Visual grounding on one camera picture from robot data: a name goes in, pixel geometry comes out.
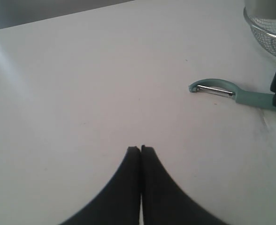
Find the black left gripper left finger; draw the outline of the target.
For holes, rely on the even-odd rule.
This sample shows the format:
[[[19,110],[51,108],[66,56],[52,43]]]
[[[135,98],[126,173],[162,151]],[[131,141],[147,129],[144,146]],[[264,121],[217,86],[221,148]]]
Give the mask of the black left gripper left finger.
[[[129,147],[105,187],[63,225],[138,225],[140,217],[140,150]]]

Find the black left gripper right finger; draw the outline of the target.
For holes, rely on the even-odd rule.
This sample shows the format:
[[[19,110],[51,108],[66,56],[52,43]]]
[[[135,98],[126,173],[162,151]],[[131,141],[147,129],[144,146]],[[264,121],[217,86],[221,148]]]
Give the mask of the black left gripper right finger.
[[[140,168],[145,225],[226,224],[199,206],[173,181],[154,148],[141,147]]]

